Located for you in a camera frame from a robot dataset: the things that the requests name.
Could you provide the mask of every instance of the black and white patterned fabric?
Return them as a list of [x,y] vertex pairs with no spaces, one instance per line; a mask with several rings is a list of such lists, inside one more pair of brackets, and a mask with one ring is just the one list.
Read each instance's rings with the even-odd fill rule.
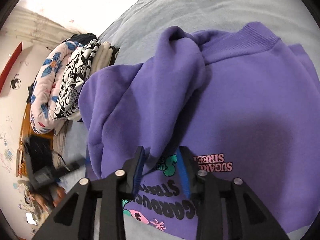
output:
[[89,77],[92,59],[96,55],[100,41],[92,40],[78,47],[71,55],[60,85],[60,93],[54,111],[54,118],[65,118],[79,111],[78,98],[82,86]]

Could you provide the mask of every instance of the pink cartoon graphic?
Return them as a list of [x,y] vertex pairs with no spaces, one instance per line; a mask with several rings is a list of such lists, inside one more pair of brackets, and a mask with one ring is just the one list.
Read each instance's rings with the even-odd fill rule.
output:
[[163,232],[166,229],[166,227],[164,226],[164,222],[163,221],[158,222],[158,220],[155,218],[153,219],[153,221],[150,221],[150,224],[153,224],[156,229],[159,229],[160,231],[163,231]]
[[132,209],[130,210],[130,213],[132,217],[135,218],[136,220],[141,221],[142,223],[145,223],[145,224],[149,224],[148,219],[146,219],[145,216],[141,214],[141,212]]

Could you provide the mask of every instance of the dollar sign graphic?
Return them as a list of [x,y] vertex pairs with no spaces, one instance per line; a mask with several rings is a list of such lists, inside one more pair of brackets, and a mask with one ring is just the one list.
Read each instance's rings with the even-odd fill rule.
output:
[[136,219],[138,221],[141,221],[141,219],[140,219],[141,215],[139,213],[135,213],[134,216],[136,217]]

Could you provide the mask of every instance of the purple sweatshirt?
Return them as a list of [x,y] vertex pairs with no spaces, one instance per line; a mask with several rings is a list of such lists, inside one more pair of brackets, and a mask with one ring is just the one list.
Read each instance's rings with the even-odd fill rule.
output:
[[79,107],[98,178],[139,145],[149,153],[151,172],[123,209],[161,231],[196,235],[198,206],[181,190],[178,146],[218,178],[242,178],[286,232],[319,211],[319,79],[301,45],[285,45],[261,23],[192,35],[170,27],[145,63],[92,75]]

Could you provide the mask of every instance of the silver screw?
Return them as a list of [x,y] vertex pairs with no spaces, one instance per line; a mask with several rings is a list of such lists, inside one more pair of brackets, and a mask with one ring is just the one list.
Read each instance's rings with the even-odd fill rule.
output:
[[89,180],[87,178],[82,178],[79,180],[80,185],[87,185],[89,183]]
[[118,176],[118,177],[122,177],[124,174],[125,174],[124,170],[117,170],[116,171],[116,176]]
[[243,180],[240,179],[240,178],[235,178],[235,179],[233,180],[233,183],[236,184],[236,185],[242,185]]
[[199,176],[201,176],[201,177],[204,177],[204,176],[206,176],[208,173],[206,172],[206,171],[204,171],[204,170],[199,170],[198,171],[198,175]]

